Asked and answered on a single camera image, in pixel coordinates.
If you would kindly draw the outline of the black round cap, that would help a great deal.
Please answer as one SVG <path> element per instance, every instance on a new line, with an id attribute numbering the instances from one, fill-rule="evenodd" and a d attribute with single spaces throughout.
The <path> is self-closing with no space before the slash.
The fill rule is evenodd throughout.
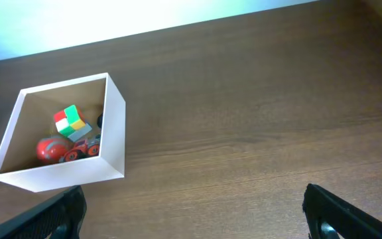
<path id="1" fill-rule="evenodd" d="M 102 128 L 102 121 L 103 121 L 103 114 L 100 114 L 97 118 L 97 126 L 101 129 Z"/>

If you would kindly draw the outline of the orange eyeball ball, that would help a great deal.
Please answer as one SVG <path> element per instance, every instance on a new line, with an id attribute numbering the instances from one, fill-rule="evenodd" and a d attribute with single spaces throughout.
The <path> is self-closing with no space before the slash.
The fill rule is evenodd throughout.
<path id="1" fill-rule="evenodd" d="M 47 137 L 37 143 L 36 156 L 45 165 L 61 163 L 71 148 L 72 143 L 64 137 Z"/>

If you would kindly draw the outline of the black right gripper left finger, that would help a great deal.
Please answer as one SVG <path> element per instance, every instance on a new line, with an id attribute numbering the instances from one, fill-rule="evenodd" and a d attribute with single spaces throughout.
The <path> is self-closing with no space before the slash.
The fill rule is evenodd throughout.
<path id="1" fill-rule="evenodd" d="M 0 239 L 79 239 L 86 211 L 77 185 L 0 224 Z"/>

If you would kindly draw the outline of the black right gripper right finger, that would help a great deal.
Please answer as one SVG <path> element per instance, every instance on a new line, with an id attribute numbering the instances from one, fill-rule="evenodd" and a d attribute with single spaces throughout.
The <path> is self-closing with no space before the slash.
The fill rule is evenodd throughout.
<path id="1" fill-rule="evenodd" d="M 380 220 L 319 185 L 307 185 L 302 209 L 310 239 L 382 238 Z"/>

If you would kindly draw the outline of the red grey toy truck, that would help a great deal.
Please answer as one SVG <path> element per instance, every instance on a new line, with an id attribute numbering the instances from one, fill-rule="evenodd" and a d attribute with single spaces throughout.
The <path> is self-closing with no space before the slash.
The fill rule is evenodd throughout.
<path id="1" fill-rule="evenodd" d="M 73 148 L 68 150 L 59 160 L 60 163 L 75 161 L 86 157 L 99 155 L 101 135 L 81 139 L 77 141 Z"/>

